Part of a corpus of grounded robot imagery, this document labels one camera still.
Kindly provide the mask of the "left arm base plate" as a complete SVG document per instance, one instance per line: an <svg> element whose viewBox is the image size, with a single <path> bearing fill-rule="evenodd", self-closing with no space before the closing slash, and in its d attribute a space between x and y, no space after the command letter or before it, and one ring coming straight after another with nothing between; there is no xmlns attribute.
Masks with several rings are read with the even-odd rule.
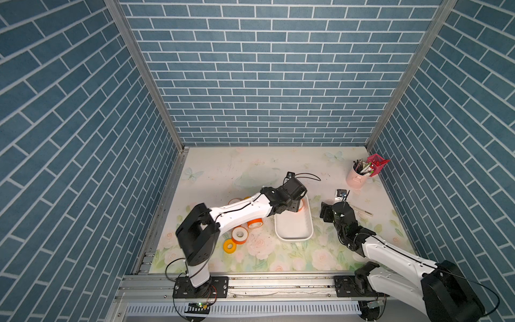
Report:
<svg viewBox="0 0 515 322"><path fill-rule="evenodd" d="M173 297L175 299L202 299L215 297L226 299L229 287L228 276L212 276L199 287L193 287L188 277L178 277L176 279Z"/></svg>

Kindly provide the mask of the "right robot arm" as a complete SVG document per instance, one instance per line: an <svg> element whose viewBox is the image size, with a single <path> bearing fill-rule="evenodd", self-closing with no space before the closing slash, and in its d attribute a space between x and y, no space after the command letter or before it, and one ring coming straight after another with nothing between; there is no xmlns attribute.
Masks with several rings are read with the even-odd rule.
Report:
<svg viewBox="0 0 515 322"><path fill-rule="evenodd" d="M321 219L334 225L339 241L368 262L355 271L359 293L380 292L425 314L431 321L479 321L485 307L459 267L434 262L387 243L359 225L347 202L322 203Z"/></svg>

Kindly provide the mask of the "orange white tape roll top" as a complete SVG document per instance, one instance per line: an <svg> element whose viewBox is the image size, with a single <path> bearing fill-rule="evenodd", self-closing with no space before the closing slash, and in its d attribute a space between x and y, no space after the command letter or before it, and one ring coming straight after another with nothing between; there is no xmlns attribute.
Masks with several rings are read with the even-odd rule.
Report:
<svg viewBox="0 0 515 322"><path fill-rule="evenodd" d="M301 199L299 201L299 208L298 208L297 212L301 212L303 210L303 208L304 208L304 200Z"/></svg>

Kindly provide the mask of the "white plastic storage box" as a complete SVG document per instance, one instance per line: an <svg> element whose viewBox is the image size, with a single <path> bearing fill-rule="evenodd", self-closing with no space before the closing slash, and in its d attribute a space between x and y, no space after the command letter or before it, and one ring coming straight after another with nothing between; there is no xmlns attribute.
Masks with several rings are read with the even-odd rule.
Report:
<svg viewBox="0 0 515 322"><path fill-rule="evenodd" d="M304 197L301 212L284 211L274 216L277 237L284 242L302 242L312 238L314 226L308 197Z"/></svg>

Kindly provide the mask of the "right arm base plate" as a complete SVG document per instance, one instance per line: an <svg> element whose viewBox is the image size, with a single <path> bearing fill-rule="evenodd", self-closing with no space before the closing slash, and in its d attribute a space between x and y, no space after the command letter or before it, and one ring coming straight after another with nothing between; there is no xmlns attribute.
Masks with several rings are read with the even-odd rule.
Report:
<svg viewBox="0 0 515 322"><path fill-rule="evenodd" d="M335 283L335 292L339 298L382 298L384 294L382 292L376 292L371 289L367 282L356 281L354 275L337 275L333 278Z"/></svg>

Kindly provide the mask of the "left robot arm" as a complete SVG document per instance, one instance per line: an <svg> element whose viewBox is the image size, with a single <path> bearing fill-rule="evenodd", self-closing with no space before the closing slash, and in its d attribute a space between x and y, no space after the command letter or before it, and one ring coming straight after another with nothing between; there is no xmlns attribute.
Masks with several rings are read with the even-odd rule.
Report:
<svg viewBox="0 0 515 322"><path fill-rule="evenodd" d="M183 254L190 286L203 287L211 276L207 266L221 234L255 219L299 209L307 188L295 177L277 187L263 187L254 196L222 207L195 205L175 235Z"/></svg>

